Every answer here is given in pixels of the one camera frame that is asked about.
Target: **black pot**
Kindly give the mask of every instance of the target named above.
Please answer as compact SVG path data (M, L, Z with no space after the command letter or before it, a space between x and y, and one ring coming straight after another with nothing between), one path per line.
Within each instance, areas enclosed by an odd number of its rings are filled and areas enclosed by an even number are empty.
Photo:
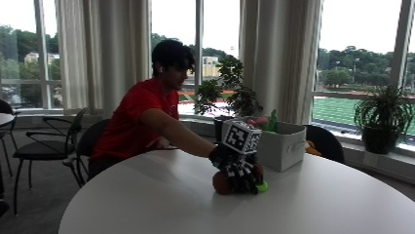
M389 154L397 146L400 133L380 128L365 127L362 140L365 149L377 154Z
M223 127L224 127L224 122L233 119L233 116L225 116L221 115L219 117L213 118L213 123L216 124L216 139L217 142L223 141Z

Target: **cardboard box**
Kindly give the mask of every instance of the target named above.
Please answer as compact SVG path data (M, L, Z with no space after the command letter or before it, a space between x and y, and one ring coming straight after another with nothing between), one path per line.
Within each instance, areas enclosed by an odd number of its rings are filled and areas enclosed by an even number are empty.
M248 117L229 120L224 123L225 136L231 121L247 121ZM264 167L284 172L304 159L307 127L279 122L279 132L263 132L257 146L257 156Z

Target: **black chair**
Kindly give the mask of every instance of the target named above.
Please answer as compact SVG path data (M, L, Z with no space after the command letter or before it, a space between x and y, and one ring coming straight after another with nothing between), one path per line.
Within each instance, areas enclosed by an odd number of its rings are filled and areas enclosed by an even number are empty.
M82 185L86 185L86 180L82 175L80 166L83 166L84 171L88 173L88 169L82 161L82 156L90 157L92 155L92 150L96 144L98 139L100 138L104 130L110 124L110 119L102 120L95 123L83 133L79 143L78 143L78 157L72 160L68 160L68 164L72 164L74 161L78 161L78 178Z
M51 133L51 132L39 132L39 131L30 131L26 135L35 140L35 142L25 145L18 149L15 152L14 157L21 159L17 182L15 182L15 215L18 214L18 188L19 188L19 178L22 174L25 160L30 161L29 164L29 187L33 189L31 183L31 165L33 161L54 161L54 160L66 160L71 154L76 152L78 147L78 136L82 130L82 119L84 113L87 112L88 107L84 108L75 118L75 121L71 124L68 132L63 134ZM43 140L37 139L35 136L46 136L46 137L55 137L57 139L53 140ZM75 167L72 167L72 173L76 177L78 184L79 184L79 176L76 174Z
M10 204L5 201L0 201L0 217L10 210Z
M11 104L6 100L0 99L0 113L15 115L15 119L13 123L10 123L7 126L5 126L5 128L0 129L0 139L2 139L2 144L3 144L5 156L6 156L7 163L9 163L10 174L11 174L11 177L14 177L14 171L11 168L10 154L9 154L9 150L7 150L7 146L5 142L5 137L7 135L11 136L13 142L15 145L15 150L18 150L17 141L14 137L14 129L17 125L17 118L21 112L15 111Z
M61 117L53 117L53 116L46 116L46 117L43 117L42 120L54 130L57 130L63 135L66 135L67 133L64 133L64 131L61 130L61 128L58 127L58 124L63 124L64 123L64 124L71 124L72 125L72 123L74 123L72 121L70 121L67 119L63 119ZM70 167L72 171L75 171L75 160L76 159L78 159L78 156L75 154L72 154L63 161L64 166ZM82 187L84 185L83 180L79 180L79 177L76 177L76 180L78 180L79 187Z
M323 127L315 125L305 125L305 127L307 139L312 140L316 149L323 153L323 156L345 164L342 146L337 136Z

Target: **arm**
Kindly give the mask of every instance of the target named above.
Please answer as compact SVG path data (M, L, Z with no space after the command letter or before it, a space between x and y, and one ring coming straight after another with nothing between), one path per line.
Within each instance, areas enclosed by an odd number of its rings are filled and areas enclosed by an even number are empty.
M209 157L216 145L198 135L178 119L160 109L148 109L139 121L155 130L183 151L200 157Z

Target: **red ball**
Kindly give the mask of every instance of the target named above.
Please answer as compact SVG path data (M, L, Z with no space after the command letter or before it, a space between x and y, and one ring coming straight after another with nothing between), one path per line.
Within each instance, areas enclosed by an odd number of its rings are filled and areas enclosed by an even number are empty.
M225 173L217 172L213 175L213 187L221 195L229 195L233 193L231 188L231 179Z

